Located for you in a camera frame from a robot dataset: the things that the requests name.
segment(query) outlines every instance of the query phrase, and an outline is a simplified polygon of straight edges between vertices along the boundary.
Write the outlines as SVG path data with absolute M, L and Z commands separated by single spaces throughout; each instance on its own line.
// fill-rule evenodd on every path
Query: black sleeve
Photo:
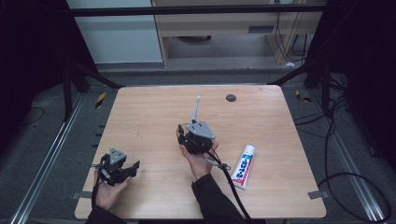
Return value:
M 235 205 L 219 188 L 211 174 L 204 175 L 192 183 L 205 224 L 245 224 Z
M 107 211 L 106 209 L 95 206 L 90 215 L 88 216 L 88 220 L 86 224 L 126 224 L 126 222 L 122 221 L 119 217 Z

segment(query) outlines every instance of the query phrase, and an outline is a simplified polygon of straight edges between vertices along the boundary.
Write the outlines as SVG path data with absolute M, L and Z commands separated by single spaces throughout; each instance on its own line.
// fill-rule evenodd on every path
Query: table top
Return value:
M 236 96 L 228 102 L 226 96 Z M 161 86 L 119 90 L 92 164 L 114 147 L 128 154 L 123 168 L 140 161 L 137 176 L 113 212 L 121 218 L 202 218 L 191 190 L 194 180 L 177 142 L 177 125 L 188 123 L 201 96 L 197 120 L 216 135 L 230 174 L 245 149 L 256 150 L 247 189 L 237 189 L 252 218 L 324 217 L 308 192 L 318 190 L 282 90 L 278 86 Z M 239 209 L 224 173 L 212 175 Z M 92 191 L 93 169 L 83 190 Z M 77 218 L 87 218 L 91 199 L 80 198 Z

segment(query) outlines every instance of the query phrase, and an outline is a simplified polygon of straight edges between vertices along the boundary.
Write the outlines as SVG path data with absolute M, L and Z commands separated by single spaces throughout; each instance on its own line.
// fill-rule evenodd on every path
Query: person's arm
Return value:
M 86 224 L 126 224 L 126 222 L 110 211 L 119 199 L 121 192 L 128 187 L 131 177 L 126 178 L 121 184 L 116 186 L 109 186 L 105 181 L 102 179 L 98 180 L 97 178 L 98 171 L 95 170 L 94 183 L 97 181 L 100 181 L 100 183 L 97 186 L 96 194 L 92 195 L 92 197 L 95 197 L 95 205 L 88 216 Z
M 212 149 L 216 150 L 219 144 L 215 140 L 212 140 L 212 143 Z M 207 153 L 202 156 L 191 155 L 182 145 L 180 150 L 195 176 L 196 181 L 191 187 L 200 205 L 205 224 L 245 224 L 235 205 L 221 192 L 210 174 L 213 165 L 204 160 L 204 158 L 210 159 L 209 155 Z
M 243 224 L 235 205 L 219 188 L 211 174 L 207 174 L 192 183 L 192 191 L 197 199 L 205 224 Z

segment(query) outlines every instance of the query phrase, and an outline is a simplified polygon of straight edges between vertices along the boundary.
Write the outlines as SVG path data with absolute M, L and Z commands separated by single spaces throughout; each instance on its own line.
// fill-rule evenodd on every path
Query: floor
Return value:
M 290 57 L 302 58 L 297 55 L 301 53 L 302 41 L 303 38 L 297 40 L 295 48 L 289 51 Z M 132 71 L 103 72 L 102 75 L 128 86 L 265 84 L 285 76 L 293 69 L 285 63 L 276 63 L 262 35 L 212 36 L 210 40 L 204 40 L 200 36 L 175 37 L 169 56 L 169 64 L 166 67 L 140 66 Z M 294 68 L 299 65 L 301 61 L 294 62 Z M 91 165 L 103 125 L 106 124 L 117 94 L 116 90 L 111 90 L 102 83 L 90 78 L 88 80 L 91 84 L 89 93 L 81 95 L 74 91 L 74 100 L 82 98 L 82 103 L 67 137 L 58 142 L 61 145 L 60 150 L 52 155 L 56 160 L 48 164 L 48 171 L 40 167 L 63 125 L 62 86 L 43 91 L 35 97 L 25 124 L 20 127 L 19 134 L 8 146 L 10 153 L 0 160 L 0 178 L 13 180 L 2 181 L 0 185 L 0 223 L 8 223 L 27 196 L 31 196 L 34 201 L 32 207 L 28 208 L 27 223 L 81 223 L 74 218 L 77 201 L 72 196 L 79 192 L 84 184 L 84 176 Z M 306 90 L 303 81 L 304 75 L 301 75 L 282 86 L 296 125 L 322 114 L 318 106 L 319 89 Z M 311 103 L 297 97 L 296 90 L 309 98 Z M 103 91 L 106 92 L 105 102 L 100 109 L 95 109 L 97 97 Z M 341 92 L 332 91 L 334 100 L 340 95 Z M 296 126 L 315 179 L 319 182 L 325 177 L 323 161 L 327 155 L 330 174 L 358 171 L 384 192 L 391 205 L 396 205 L 393 196 L 396 174 L 383 158 L 370 155 L 369 146 L 353 115 L 348 111 L 347 102 L 341 105 L 334 113 L 336 131 L 332 132 L 329 144 L 326 144 L 325 140 L 331 124 L 329 119 L 320 118 Z M 45 173 L 46 181 L 36 186 L 36 194 L 29 195 L 29 188 L 35 182 L 35 177 L 41 175 L 38 171 Z M 368 218 L 371 212 L 374 212 L 373 216 L 386 215 L 387 202 L 377 190 L 372 187 L 366 189 L 366 185 L 359 179 L 342 176 L 331 183 L 336 197 L 359 217 Z M 320 189 L 326 190 L 326 186 L 321 186 Z M 291 219 L 291 223 L 365 223 L 347 213 L 332 197 L 324 199 L 324 202 L 328 214 L 323 219 Z M 379 212 L 373 211 L 373 208 L 378 208 Z M 283 220 L 268 221 L 275 224 L 283 223 Z M 387 223 L 396 221 L 392 218 Z

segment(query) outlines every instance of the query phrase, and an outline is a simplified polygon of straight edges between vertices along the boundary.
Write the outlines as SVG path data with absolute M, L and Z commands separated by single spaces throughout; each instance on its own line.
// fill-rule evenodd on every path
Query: toothpaste tube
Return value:
M 245 147 L 241 159 L 233 170 L 231 179 L 233 180 L 233 184 L 240 189 L 247 188 L 248 172 L 250 171 L 251 162 L 253 160 L 254 148 L 255 147 L 251 145 Z

